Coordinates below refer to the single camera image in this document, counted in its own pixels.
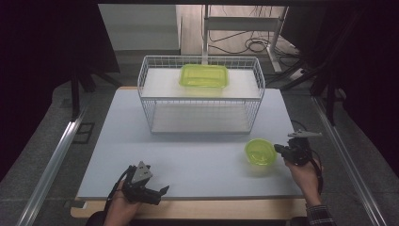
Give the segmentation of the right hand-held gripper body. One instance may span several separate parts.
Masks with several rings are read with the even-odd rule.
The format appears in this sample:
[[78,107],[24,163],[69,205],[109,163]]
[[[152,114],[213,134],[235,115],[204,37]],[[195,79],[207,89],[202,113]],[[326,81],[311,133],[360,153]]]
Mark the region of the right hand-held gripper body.
[[320,137],[321,133],[298,130],[288,135],[288,146],[282,157],[297,166],[304,166],[312,160],[310,137]]

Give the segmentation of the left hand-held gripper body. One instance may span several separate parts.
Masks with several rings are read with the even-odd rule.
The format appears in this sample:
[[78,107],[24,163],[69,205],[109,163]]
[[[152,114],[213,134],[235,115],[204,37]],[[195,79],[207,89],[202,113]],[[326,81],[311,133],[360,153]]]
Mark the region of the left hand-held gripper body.
[[151,178],[151,171],[147,170],[143,161],[140,161],[137,166],[130,166],[127,169],[121,191],[129,202],[158,205],[161,201],[159,191],[146,188]]

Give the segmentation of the round green plastic container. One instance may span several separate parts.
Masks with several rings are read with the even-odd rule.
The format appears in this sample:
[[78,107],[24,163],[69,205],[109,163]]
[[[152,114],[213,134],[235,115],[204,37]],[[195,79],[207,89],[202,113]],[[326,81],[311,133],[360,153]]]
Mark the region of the round green plastic container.
[[247,160],[252,165],[269,166],[276,161],[277,152],[274,145],[262,138],[254,138],[245,146]]

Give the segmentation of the white wire rack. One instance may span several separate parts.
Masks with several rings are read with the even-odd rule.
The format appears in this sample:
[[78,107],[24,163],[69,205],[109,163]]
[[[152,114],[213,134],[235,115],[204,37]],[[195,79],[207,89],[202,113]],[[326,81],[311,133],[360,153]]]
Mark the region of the white wire rack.
[[[145,56],[137,79],[139,99],[152,133],[251,132],[265,90],[255,56]],[[179,84],[185,64],[225,66],[223,89]]]

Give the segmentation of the rectangular green plastic container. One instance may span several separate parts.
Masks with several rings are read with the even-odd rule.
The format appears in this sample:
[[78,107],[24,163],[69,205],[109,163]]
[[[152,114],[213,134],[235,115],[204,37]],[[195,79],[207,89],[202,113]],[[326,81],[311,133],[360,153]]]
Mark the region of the rectangular green plastic container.
[[181,68],[179,84],[191,88],[223,89],[229,85],[229,72],[225,66],[185,64]]

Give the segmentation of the person's left hand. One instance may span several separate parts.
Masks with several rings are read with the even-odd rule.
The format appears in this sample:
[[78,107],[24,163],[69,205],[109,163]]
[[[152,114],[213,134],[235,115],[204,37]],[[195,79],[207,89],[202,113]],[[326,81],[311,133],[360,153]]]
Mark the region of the person's left hand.
[[141,202],[129,202],[118,189],[112,197],[104,226],[129,226],[140,207]]

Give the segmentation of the person's right hand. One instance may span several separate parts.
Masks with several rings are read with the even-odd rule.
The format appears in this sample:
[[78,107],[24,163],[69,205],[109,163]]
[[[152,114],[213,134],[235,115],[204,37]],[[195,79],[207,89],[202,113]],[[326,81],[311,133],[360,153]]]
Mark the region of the person's right hand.
[[318,192],[318,179],[314,165],[308,162],[306,165],[297,166],[288,160],[285,160],[284,163],[290,170],[295,183],[302,191],[307,205],[309,207],[321,205],[322,200]]

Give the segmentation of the black metal stand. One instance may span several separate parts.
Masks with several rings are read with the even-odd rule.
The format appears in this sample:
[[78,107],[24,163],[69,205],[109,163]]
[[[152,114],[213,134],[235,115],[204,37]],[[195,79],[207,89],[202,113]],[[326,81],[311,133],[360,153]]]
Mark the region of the black metal stand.
[[339,58],[339,54],[343,51],[348,39],[353,33],[353,29],[359,21],[361,14],[363,12],[362,8],[353,8],[351,13],[343,25],[343,28],[338,32],[339,37],[336,39],[335,43],[332,45],[331,49],[328,51],[327,56],[323,63],[318,67],[311,69],[301,77],[283,85],[279,88],[281,91],[286,91],[292,89],[303,82],[315,78],[315,81],[311,85],[310,94],[312,96],[318,96],[321,92],[327,90],[327,106],[325,110],[325,115],[327,121],[334,126],[334,105],[336,101],[335,90],[336,85],[336,75],[334,72],[336,61]]
[[94,92],[96,89],[96,84],[92,78],[93,74],[116,88],[122,86],[121,82],[91,65],[75,67],[71,77],[72,121],[76,121],[83,111],[83,107],[80,105],[79,87],[82,86],[85,92]]

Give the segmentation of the black floor tape square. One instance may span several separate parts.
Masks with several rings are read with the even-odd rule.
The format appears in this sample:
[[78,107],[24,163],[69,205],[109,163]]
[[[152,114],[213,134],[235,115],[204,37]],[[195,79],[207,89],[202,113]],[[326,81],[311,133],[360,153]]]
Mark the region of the black floor tape square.
[[95,123],[83,122],[79,125],[78,130],[73,138],[73,144],[88,144],[93,133]]

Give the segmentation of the white cabinet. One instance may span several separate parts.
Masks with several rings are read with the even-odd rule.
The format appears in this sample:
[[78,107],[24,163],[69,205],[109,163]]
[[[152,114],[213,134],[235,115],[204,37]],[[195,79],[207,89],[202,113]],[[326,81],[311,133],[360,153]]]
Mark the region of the white cabinet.
[[116,51],[181,49],[176,5],[99,4],[99,10]]

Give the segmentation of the aluminium rail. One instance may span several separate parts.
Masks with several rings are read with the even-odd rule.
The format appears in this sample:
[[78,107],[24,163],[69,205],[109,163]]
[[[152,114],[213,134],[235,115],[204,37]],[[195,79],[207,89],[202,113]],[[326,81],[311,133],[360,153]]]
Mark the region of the aluminium rail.
[[70,120],[15,226],[32,226],[59,172],[74,136],[87,112],[92,95],[85,94],[77,116]]
[[338,152],[339,157],[343,161],[343,166],[370,221],[374,226],[388,226],[386,220],[382,216],[381,210],[372,191],[365,184],[363,178],[361,177],[359,170],[356,167],[354,160],[350,156],[349,151],[347,150],[338,130],[327,118],[327,110],[322,101],[317,97],[311,97],[311,100],[317,109],[318,115],[327,130],[327,134],[330,137],[335,150]]

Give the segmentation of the white metal desk frame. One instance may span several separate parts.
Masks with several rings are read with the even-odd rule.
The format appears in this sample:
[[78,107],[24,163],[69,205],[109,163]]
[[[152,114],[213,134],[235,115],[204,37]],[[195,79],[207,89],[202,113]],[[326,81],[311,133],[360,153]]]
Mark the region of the white metal desk frame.
[[282,69],[276,57],[276,45],[279,34],[287,13],[288,8],[283,7],[278,17],[229,17],[212,16],[210,14],[211,5],[204,5],[202,18],[202,62],[207,61],[208,40],[210,31],[258,31],[272,32],[272,40],[266,45],[267,55],[276,73],[281,73]]

